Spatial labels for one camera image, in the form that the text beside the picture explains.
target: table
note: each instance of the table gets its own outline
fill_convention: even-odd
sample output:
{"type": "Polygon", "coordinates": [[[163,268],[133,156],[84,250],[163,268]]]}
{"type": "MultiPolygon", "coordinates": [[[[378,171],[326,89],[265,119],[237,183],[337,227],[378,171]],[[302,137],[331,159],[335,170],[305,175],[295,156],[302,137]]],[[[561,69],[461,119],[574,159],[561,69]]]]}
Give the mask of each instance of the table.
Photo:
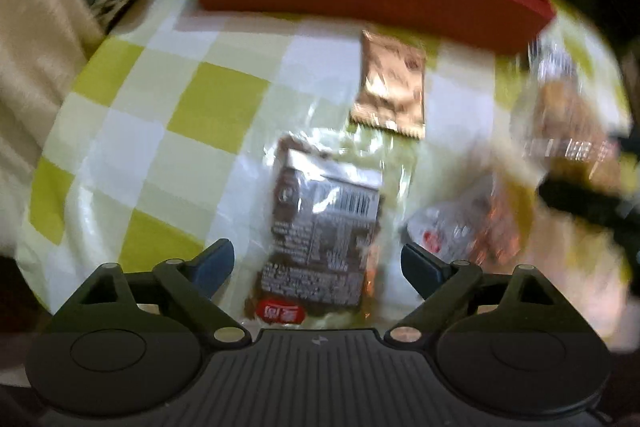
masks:
{"type": "MultiPolygon", "coordinates": [[[[558,17],[547,31],[573,55],[607,126],[628,129],[614,55],[580,14],[554,1],[558,17]]],[[[284,132],[349,125],[364,26],[138,0],[76,80],[34,175],[16,259],[38,299],[55,312],[101,263],[146,271],[227,237],[236,269],[217,298],[239,317],[238,296],[260,269],[253,254],[264,250],[260,209],[273,146],[284,132]]],[[[426,139],[362,131],[402,163],[407,190],[380,260],[380,324],[420,302],[398,263],[402,220],[477,178],[479,149],[524,163],[509,119],[525,79],[513,58],[382,31],[424,47],[428,63],[426,139]]]]}

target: beige curtain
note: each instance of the beige curtain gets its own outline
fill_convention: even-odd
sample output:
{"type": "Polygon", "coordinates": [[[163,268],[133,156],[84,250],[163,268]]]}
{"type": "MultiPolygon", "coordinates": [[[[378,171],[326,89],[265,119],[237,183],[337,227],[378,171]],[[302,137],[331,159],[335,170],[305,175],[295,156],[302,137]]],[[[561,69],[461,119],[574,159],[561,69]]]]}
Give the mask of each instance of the beige curtain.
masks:
{"type": "Polygon", "coordinates": [[[0,254],[71,83],[103,38],[85,0],[0,0],[0,254]]]}

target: barcode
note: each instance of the barcode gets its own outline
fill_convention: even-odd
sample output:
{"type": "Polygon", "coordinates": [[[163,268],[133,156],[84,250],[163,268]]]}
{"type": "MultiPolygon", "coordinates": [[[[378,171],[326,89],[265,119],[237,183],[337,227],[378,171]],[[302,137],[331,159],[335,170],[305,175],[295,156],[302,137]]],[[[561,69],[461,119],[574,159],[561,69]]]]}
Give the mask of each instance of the barcode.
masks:
{"type": "Polygon", "coordinates": [[[316,208],[321,212],[340,212],[351,216],[369,217],[370,211],[374,210],[375,219],[377,209],[371,208],[372,204],[377,204],[376,192],[367,190],[350,189],[340,185],[330,187],[319,187],[316,197],[316,208]]]}

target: gold wrapper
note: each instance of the gold wrapper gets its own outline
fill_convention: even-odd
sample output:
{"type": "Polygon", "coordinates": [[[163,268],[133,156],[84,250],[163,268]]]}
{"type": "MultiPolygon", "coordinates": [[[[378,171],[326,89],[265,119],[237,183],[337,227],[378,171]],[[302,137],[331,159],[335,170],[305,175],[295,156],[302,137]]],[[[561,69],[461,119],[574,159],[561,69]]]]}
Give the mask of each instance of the gold wrapper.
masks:
{"type": "Polygon", "coordinates": [[[362,52],[362,83],[351,120],[424,138],[424,51],[364,31],[362,52]]]}

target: white barcode label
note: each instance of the white barcode label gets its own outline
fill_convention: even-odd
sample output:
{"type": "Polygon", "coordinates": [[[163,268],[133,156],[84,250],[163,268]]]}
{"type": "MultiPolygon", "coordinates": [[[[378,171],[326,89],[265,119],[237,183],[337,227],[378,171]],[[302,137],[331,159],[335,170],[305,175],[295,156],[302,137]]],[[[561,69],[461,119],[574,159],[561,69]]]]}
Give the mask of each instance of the white barcode label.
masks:
{"type": "Polygon", "coordinates": [[[376,190],[334,181],[318,184],[314,214],[331,212],[375,221],[380,194],[376,190]]]}

